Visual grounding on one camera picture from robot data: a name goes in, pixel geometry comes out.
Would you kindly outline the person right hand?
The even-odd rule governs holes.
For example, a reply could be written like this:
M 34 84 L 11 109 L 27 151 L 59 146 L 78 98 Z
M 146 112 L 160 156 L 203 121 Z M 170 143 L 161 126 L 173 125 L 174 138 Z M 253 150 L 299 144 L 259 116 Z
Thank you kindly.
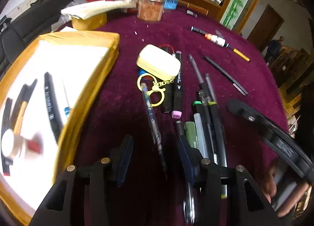
M 282 218 L 289 214 L 309 189 L 309 184 L 299 180 L 298 175 L 288 169 L 281 159 L 274 159 L 261 184 L 262 192 L 275 209 L 277 216 Z

